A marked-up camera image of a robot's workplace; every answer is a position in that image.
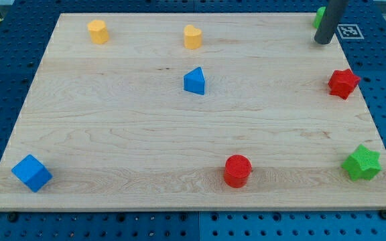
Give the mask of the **green block behind arm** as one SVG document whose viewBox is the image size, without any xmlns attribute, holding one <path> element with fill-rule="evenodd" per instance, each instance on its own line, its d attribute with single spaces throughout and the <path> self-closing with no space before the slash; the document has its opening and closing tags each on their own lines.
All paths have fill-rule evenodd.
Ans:
<svg viewBox="0 0 386 241">
<path fill-rule="evenodd" d="M 314 28 L 316 28 L 316 29 L 319 28 L 320 23 L 322 21 L 322 18 L 324 16 L 325 10 L 326 10 L 326 6 L 322 6 L 322 7 L 319 7 L 317 9 L 315 18 L 314 18 L 314 20 L 312 22 L 312 25 L 313 25 Z"/>
</svg>

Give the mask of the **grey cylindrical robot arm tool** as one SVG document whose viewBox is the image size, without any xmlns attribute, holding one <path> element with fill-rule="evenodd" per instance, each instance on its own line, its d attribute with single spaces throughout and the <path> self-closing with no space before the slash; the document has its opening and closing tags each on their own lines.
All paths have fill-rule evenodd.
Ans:
<svg viewBox="0 0 386 241">
<path fill-rule="evenodd" d="M 329 0 L 322 16 L 320 25 L 315 33 L 314 41 L 326 45 L 331 42 L 336 27 L 339 24 L 349 0 Z"/>
</svg>

